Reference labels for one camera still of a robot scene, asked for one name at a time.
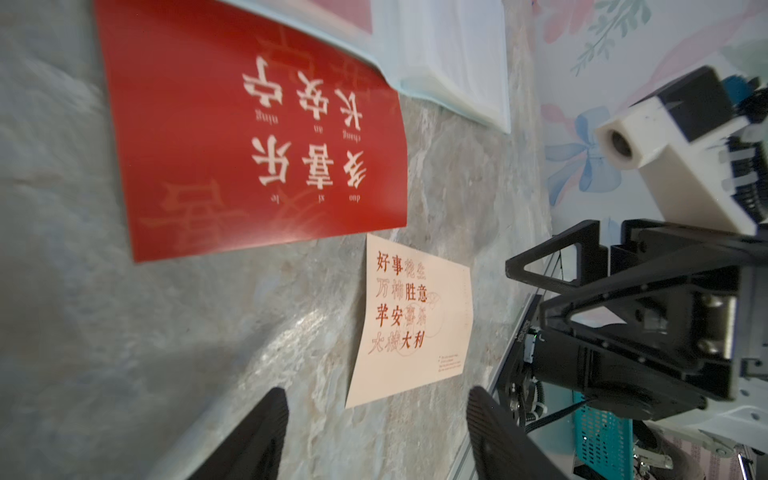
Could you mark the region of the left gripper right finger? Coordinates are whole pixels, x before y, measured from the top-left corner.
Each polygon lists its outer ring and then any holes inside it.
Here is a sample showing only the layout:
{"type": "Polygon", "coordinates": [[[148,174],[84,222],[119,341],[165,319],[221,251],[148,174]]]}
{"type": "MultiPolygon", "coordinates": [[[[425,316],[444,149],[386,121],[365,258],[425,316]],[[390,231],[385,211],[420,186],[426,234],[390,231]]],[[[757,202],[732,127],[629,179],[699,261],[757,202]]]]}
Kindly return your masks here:
{"type": "Polygon", "coordinates": [[[479,479],[567,478],[516,424],[513,415],[480,386],[469,391],[466,421],[479,479]]]}

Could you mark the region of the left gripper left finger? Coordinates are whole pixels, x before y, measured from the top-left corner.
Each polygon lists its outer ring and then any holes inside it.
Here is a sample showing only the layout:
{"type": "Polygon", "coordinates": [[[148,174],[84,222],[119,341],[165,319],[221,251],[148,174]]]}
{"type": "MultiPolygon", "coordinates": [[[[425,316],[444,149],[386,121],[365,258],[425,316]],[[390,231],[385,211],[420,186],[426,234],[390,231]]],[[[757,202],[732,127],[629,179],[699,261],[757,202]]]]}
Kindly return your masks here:
{"type": "Polygon", "coordinates": [[[286,392],[272,388],[189,479],[276,479],[288,421],[286,392]]]}

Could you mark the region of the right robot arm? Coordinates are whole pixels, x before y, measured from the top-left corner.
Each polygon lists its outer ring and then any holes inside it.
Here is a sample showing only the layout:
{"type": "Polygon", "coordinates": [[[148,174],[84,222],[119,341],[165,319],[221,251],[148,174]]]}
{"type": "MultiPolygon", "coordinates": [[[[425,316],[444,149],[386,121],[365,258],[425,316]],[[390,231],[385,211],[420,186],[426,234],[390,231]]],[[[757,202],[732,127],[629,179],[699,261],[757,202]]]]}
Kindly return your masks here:
{"type": "Polygon", "coordinates": [[[606,247],[595,220],[505,263],[548,291],[530,349],[517,345],[501,396],[525,376],[590,407],[719,446],[767,449],[767,237],[628,220],[606,247]]]}

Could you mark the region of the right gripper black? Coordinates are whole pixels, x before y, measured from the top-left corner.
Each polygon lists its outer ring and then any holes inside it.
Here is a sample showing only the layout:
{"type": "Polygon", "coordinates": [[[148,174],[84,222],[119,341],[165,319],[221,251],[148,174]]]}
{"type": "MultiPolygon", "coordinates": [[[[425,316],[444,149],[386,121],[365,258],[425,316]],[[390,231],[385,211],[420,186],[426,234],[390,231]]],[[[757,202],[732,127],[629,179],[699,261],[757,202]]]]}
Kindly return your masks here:
{"type": "Polygon", "coordinates": [[[767,234],[630,220],[600,243],[584,220],[508,259],[506,277],[560,294],[541,305],[536,379],[621,418],[661,420],[733,401],[767,377],[767,234]],[[575,248],[575,277],[529,266],[575,248]]]}

